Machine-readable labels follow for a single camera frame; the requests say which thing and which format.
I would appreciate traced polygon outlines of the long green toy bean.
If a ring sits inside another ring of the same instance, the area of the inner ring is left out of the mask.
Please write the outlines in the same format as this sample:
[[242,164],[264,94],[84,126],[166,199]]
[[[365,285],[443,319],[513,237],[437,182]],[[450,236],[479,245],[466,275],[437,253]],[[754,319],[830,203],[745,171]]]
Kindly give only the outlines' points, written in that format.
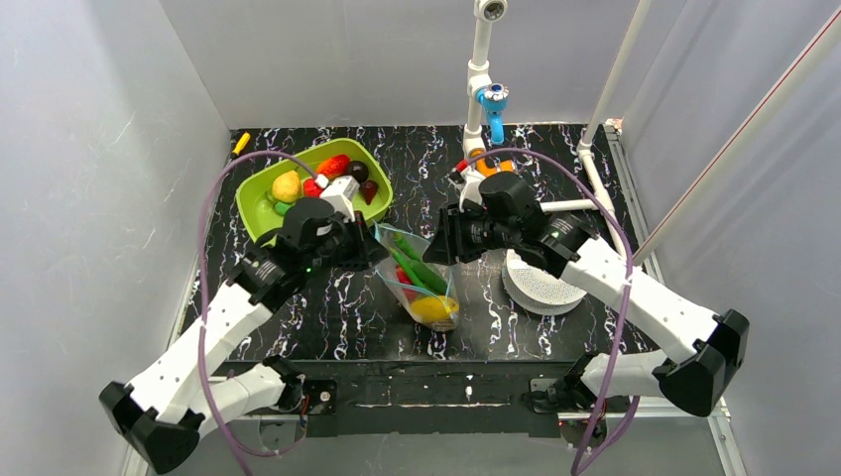
[[424,282],[413,270],[410,259],[400,250],[391,249],[391,254],[395,261],[406,271],[410,279],[417,288],[423,288]]

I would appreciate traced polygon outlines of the red toy apple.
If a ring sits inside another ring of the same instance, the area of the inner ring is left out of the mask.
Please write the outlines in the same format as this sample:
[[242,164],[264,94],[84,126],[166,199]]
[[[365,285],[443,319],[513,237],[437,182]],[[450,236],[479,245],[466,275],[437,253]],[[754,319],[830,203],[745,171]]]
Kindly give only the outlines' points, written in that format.
[[402,285],[402,292],[408,302],[412,302],[418,296],[418,293],[412,289],[414,283],[410,279],[409,275],[406,271],[400,266],[396,266],[396,276],[398,278],[399,283]]

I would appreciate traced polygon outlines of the green toy cucumber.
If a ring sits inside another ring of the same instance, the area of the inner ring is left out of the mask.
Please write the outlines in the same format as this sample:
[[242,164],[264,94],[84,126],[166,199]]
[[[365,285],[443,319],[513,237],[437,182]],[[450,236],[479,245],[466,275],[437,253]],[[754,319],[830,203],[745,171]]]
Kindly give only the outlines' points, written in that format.
[[413,246],[407,236],[398,233],[393,237],[393,242],[398,250],[410,259],[413,270],[424,282],[424,288],[435,295],[444,296],[448,289],[447,281],[421,259],[420,251]]

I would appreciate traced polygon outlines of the clear zip top bag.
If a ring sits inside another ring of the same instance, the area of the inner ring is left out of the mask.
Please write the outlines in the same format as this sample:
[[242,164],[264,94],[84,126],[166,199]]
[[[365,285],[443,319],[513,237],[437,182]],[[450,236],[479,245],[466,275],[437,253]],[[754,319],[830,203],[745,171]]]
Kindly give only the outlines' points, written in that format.
[[449,332],[460,320],[460,304],[450,267],[431,264],[423,253],[429,241],[385,223],[374,227],[375,238],[389,256],[375,272],[412,320],[435,332]]

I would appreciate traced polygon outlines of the green toy beans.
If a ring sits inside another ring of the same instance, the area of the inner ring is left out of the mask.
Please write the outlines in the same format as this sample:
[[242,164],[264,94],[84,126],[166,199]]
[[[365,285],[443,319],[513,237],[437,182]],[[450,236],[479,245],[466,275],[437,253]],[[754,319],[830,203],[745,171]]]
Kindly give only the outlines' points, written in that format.
[[279,216],[285,217],[294,206],[294,202],[286,203],[283,201],[277,201],[273,204],[273,209]]

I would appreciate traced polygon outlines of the yellow toy banana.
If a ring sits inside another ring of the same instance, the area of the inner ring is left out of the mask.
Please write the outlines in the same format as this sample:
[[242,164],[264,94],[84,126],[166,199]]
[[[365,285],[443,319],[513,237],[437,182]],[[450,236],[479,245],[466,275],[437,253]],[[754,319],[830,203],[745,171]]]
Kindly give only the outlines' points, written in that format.
[[459,310],[458,302],[447,296],[419,297],[409,307],[412,317],[423,324],[452,320]]

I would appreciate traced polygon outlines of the green plastic tray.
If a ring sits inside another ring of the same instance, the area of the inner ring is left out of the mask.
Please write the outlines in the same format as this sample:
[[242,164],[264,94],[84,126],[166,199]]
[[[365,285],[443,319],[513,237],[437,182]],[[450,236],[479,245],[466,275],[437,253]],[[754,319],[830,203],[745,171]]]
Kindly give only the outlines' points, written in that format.
[[[360,193],[352,199],[354,208],[361,211],[366,223],[371,225],[386,214],[394,199],[394,190],[387,174],[365,147],[355,140],[339,138],[310,147],[298,153],[297,157],[314,169],[324,160],[341,154],[351,160],[365,163],[369,167],[369,179],[378,184],[377,194],[370,203],[366,203]],[[246,178],[238,187],[237,207],[244,227],[253,241],[283,224],[284,218],[274,210],[270,189],[274,179],[288,171],[297,172],[301,181],[309,177],[304,169],[293,162],[280,160],[277,164],[265,167]]]

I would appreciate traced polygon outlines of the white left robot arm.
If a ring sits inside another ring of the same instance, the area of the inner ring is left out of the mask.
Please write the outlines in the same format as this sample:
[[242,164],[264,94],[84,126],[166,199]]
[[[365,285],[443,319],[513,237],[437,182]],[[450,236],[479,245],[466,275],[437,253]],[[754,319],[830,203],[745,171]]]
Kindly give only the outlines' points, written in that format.
[[209,376],[253,330],[299,294],[317,272],[361,272],[390,255],[361,212],[302,198],[281,227],[261,235],[167,351],[98,400],[115,430],[159,474],[186,462],[216,429],[254,410],[303,413],[313,401],[304,375],[281,357],[212,384]]

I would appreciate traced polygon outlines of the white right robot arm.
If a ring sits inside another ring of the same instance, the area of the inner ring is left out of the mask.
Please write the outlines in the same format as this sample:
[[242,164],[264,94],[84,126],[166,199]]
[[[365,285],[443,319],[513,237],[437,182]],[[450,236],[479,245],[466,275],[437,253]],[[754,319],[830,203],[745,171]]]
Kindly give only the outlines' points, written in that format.
[[570,212],[546,212],[519,176],[503,172],[477,185],[479,200],[439,211],[423,253],[438,265],[470,263],[512,250],[528,265],[582,289],[625,316],[658,345],[646,353],[588,354],[545,391],[549,405],[582,411],[598,398],[662,397],[709,416],[741,368],[750,322],[735,309],[716,313],[679,296],[627,261]]

